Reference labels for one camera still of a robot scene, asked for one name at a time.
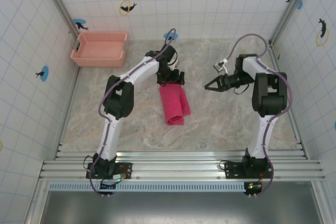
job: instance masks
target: red cloth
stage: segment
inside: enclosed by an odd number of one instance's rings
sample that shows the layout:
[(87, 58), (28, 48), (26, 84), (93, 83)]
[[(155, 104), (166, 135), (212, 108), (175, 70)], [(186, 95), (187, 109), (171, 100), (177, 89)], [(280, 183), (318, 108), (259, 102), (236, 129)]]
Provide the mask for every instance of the red cloth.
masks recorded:
[(160, 86), (160, 95), (166, 124), (183, 125), (183, 116), (190, 115), (190, 107), (185, 91), (179, 84)]

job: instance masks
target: purple cable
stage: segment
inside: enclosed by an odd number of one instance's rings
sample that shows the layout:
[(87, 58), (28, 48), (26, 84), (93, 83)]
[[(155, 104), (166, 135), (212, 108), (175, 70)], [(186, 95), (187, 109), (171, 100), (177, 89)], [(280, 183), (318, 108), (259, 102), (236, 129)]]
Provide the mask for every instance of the purple cable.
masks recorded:
[(272, 69), (269, 69), (269, 68), (268, 68), (266, 65), (264, 65), (261, 61), (259, 61), (260, 57), (263, 56), (263, 55), (267, 52), (267, 48), (268, 48), (268, 46), (267, 46), (267, 42), (266, 42), (266, 40), (265, 40), (264, 38), (262, 38), (262, 36), (260, 36), (260, 35), (258, 35), (258, 34), (245, 34), (245, 35), (241, 36), (241, 37), (236, 41), (236, 43), (235, 43), (235, 45), (233, 46), (233, 48), (232, 48), (232, 50), (231, 50), (229, 56), (228, 56), (226, 59), (229, 60), (229, 58), (232, 56), (232, 53), (233, 53), (233, 51), (235, 50), (237, 44), (238, 44), (243, 38), (248, 37), (248, 36), (255, 36), (255, 37), (258, 37), (258, 38), (260, 38), (260, 39), (264, 42), (264, 44), (265, 44), (265, 50), (264, 50), (260, 55), (257, 56), (256, 61), (257, 61), (257, 63), (258, 63), (262, 68), (264, 68), (266, 71), (268, 71), (268, 72), (270, 72), (270, 73), (272, 73), (272, 74), (275, 74), (275, 75), (278, 76), (282, 81), (284, 81), (284, 83), (285, 83), (286, 86), (287, 86), (288, 92), (289, 92), (289, 102), (288, 102), (289, 104), (288, 104), (288, 106), (287, 106), (283, 111), (281, 111), (279, 114), (276, 114), (276, 115), (274, 115), (274, 116), (272, 116), (272, 117), (270, 118), (270, 120), (268, 121), (268, 123), (267, 123), (267, 125), (266, 125), (265, 131), (264, 131), (264, 135), (263, 135), (263, 137), (262, 137), (262, 139), (263, 139), (263, 149), (262, 149), (262, 150), (264, 151), (264, 155), (265, 155), (265, 157), (266, 157), (266, 159), (267, 159), (267, 161), (268, 161), (268, 163), (269, 163), (269, 166), (270, 166), (270, 168), (271, 168), (271, 179), (270, 179), (269, 183), (266, 185), (265, 189), (263, 189), (263, 190), (258, 194), (258, 195), (261, 195), (261, 194), (263, 194), (263, 193), (270, 187), (271, 183), (273, 182), (273, 178), (274, 178), (274, 167), (273, 167), (273, 164), (272, 164), (272, 162), (271, 162), (271, 159), (269, 158), (269, 156), (268, 156), (268, 154), (267, 154), (267, 151), (266, 151), (266, 148), (265, 148), (267, 132), (268, 132), (268, 130), (269, 130), (270, 123), (271, 123), (275, 118), (277, 118), (277, 117), (279, 117), (279, 116), (281, 116), (281, 115), (287, 113), (287, 112), (289, 111), (289, 109), (292, 107), (292, 104), (293, 104), (293, 91), (292, 91), (292, 88), (290, 87), (289, 82), (286, 80), (286, 78), (284, 78), (284, 77), (283, 77), (281, 74), (279, 74), (278, 72), (275, 72), (275, 71), (273, 71)]
[[(175, 37), (175, 34), (176, 34), (176, 29), (175, 29), (175, 28), (172, 28), (172, 29), (168, 32), (168, 34), (170, 34), (171, 31), (174, 31), (174, 34), (173, 34), (173, 36), (172, 36), (172, 38), (174, 38), (174, 37)], [(107, 128), (106, 128), (105, 139), (104, 139), (103, 145), (102, 145), (102, 147), (101, 147), (101, 150), (100, 150), (100, 152), (99, 152), (99, 154), (98, 154), (98, 157), (96, 158), (96, 160), (94, 161), (94, 163), (91, 165), (90, 172), (89, 172), (89, 180), (90, 180), (91, 188), (93, 189), (93, 191), (94, 191), (98, 196), (104, 197), (103, 194), (100, 194), (100, 193), (95, 189), (95, 187), (94, 187), (94, 185), (93, 185), (93, 183), (92, 183), (92, 172), (93, 172), (93, 169), (94, 169), (95, 165), (97, 164), (97, 162), (98, 162), (98, 160), (99, 160), (101, 154), (103, 153), (103, 150), (104, 150), (105, 145), (106, 145), (107, 137), (108, 137), (108, 135), (109, 135), (110, 125), (111, 125), (111, 120), (110, 120), (107, 116), (105, 116), (103, 113), (101, 113), (101, 107), (102, 107), (102, 105), (103, 105), (105, 99), (107, 98), (107, 96), (112, 92), (112, 90), (113, 90), (116, 86), (118, 86), (121, 82), (123, 82), (124, 80), (126, 80), (127, 78), (129, 78), (132, 74), (134, 74), (134, 73), (135, 73), (137, 70), (139, 70), (141, 67), (143, 67), (143, 66), (146, 65), (147, 63), (149, 63), (149, 62), (155, 60), (157, 57), (161, 56), (161, 55), (167, 50), (168, 46), (170, 45), (170, 43), (171, 43), (172, 41), (173, 41), (173, 40), (170, 39), (169, 42), (168, 42), (168, 44), (166, 44), (166, 46), (165, 46), (165, 47), (164, 47), (164, 48), (163, 48), (163, 49), (162, 49), (162, 50), (161, 50), (155, 57), (149, 59), (148, 61), (143, 62), (142, 64), (140, 64), (139, 66), (137, 66), (136, 68), (134, 68), (134, 69), (129, 73), (128, 76), (125, 76), (124, 78), (120, 79), (120, 80), (117, 81), (115, 84), (113, 84), (112, 87), (110, 87), (110, 89), (105, 93), (104, 97), (101, 99), (101, 101), (100, 101), (100, 103), (99, 103), (99, 106), (98, 106), (98, 113), (99, 113), (99, 115), (100, 115), (102, 118), (107, 119), (107, 120), (109, 121), (109, 124), (107, 125)]]

